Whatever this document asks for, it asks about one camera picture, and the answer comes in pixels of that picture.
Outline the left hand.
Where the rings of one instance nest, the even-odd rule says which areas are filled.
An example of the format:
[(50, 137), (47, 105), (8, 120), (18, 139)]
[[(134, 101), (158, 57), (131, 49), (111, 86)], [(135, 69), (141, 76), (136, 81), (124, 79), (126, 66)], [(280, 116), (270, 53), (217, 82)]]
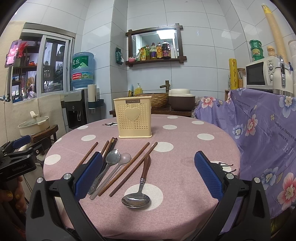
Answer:
[(25, 200), (25, 194), (22, 187), (23, 178), (19, 176), (17, 178), (17, 188), (15, 192), (11, 192), (10, 190), (1, 190), (1, 203), (2, 202), (10, 202), (12, 200), (16, 201), (16, 209), (20, 213), (25, 213), (27, 210), (27, 204)]

